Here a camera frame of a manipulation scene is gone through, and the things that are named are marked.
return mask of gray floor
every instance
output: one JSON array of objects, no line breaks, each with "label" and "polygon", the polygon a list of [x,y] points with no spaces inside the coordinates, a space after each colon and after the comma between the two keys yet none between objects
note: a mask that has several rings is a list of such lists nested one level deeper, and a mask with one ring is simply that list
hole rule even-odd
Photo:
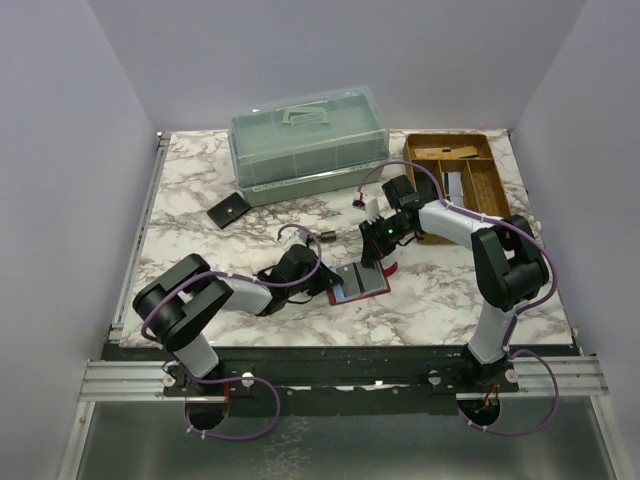
[{"label": "gray floor", "polygon": [[[524,428],[550,400],[504,402],[496,426]],[[81,479],[571,480],[614,479],[588,399],[563,401],[543,433],[504,438],[459,417],[285,417],[269,436],[242,443],[186,434],[179,404],[96,408]],[[244,433],[262,419],[229,419]]]}]

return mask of black square object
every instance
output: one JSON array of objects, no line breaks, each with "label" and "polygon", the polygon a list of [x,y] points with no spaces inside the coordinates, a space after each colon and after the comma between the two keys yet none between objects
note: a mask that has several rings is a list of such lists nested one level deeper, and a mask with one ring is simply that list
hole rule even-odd
[{"label": "black square object", "polygon": [[215,207],[209,209],[207,215],[209,215],[209,218],[211,218],[216,225],[224,229],[249,210],[251,210],[251,206],[236,192],[225,198]]}]

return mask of brown wooden tray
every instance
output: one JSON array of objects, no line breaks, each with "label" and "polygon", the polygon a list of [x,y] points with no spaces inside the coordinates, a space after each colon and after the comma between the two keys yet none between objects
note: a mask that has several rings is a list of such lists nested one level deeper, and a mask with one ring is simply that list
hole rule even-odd
[{"label": "brown wooden tray", "polygon": [[[461,148],[475,147],[479,158],[444,158],[425,160],[420,155],[425,148]],[[495,215],[508,217],[511,215],[507,196],[498,173],[495,159],[487,137],[482,134],[452,133],[430,134],[412,133],[407,135],[404,144],[404,159],[407,162],[419,164],[427,168],[438,179],[442,191],[445,193],[444,173],[461,172],[464,205],[466,208]],[[407,167],[407,176],[415,187],[414,169]],[[424,245],[451,243],[449,240],[431,234],[418,234],[418,242]]]}]

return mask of lid handle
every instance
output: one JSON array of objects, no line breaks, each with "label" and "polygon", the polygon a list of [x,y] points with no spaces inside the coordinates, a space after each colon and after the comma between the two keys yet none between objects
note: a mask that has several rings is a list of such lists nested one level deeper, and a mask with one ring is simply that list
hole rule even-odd
[{"label": "lid handle", "polygon": [[292,126],[329,123],[329,114],[323,107],[289,107],[284,111],[282,123]]}]

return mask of table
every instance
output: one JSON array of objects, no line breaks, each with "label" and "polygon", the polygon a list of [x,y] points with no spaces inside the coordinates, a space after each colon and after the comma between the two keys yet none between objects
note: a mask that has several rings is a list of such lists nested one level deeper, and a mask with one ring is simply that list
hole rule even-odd
[{"label": "table", "polygon": [[[392,159],[402,160],[407,133],[392,131]],[[441,133],[441,131],[424,131]],[[505,130],[481,132],[488,137],[512,213],[535,222]],[[403,172],[390,166],[388,179]],[[123,313],[123,347],[152,346],[140,335],[141,319],[133,311],[135,293],[186,255],[199,253],[216,269],[255,274],[283,253],[278,228],[299,223],[314,231],[335,230],[338,240],[323,246],[328,266],[357,261],[362,251],[358,224],[363,212],[351,206],[355,189],[267,205],[251,210],[225,230],[206,211],[236,191],[226,131],[172,134],[133,288]],[[380,182],[367,185],[368,195],[388,206]],[[391,292],[342,306],[329,305],[321,294],[305,305],[288,305],[269,317],[219,312],[205,328],[217,346],[382,346],[464,344],[473,334],[482,296],[471,252],[453,245],[418,245],[396,250],[399,269],[390,278]],[[523,314],[513,343],[569,344],[564,309],[556,294],[545,305]]]}]

